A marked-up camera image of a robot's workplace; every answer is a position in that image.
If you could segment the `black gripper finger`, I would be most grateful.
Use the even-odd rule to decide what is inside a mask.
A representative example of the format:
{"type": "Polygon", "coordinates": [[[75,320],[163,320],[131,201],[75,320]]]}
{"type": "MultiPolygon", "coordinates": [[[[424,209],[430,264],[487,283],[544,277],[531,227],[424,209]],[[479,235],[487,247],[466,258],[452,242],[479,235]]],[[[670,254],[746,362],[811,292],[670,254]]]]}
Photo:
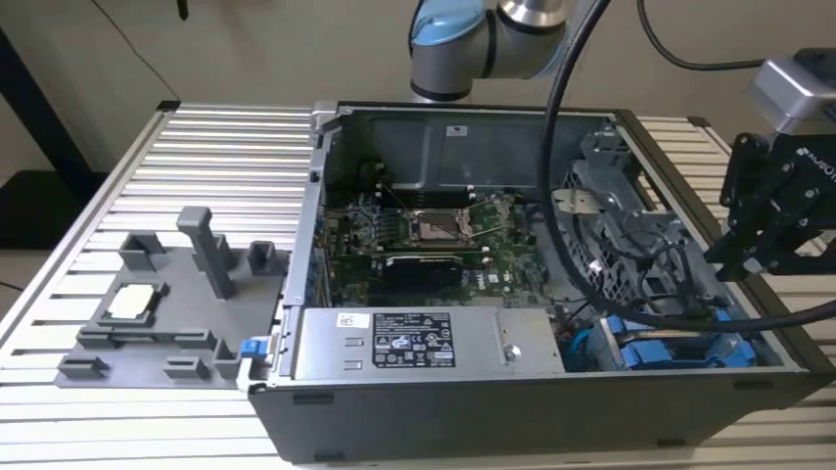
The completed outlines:
{"type": "Polygon", "coordinates": [[[731,211],[730,229],[716,242],[716,277],[742,281],[752,272],[772,275],[819,275],[822,258],[796,249],[812,237],[812,212],[819,191],[792,189],[778,195],[762,192],[731,211]]]}
{"type": "Polygon", "coordinates": [[[742,133],[732,146],[732,155],[720,194],[728,209],[727,230],[706,251],[706,257],[740,257],[756,253],[774,242],[772,209],[768,204],[770,142],[759,134],[742,133]]]}

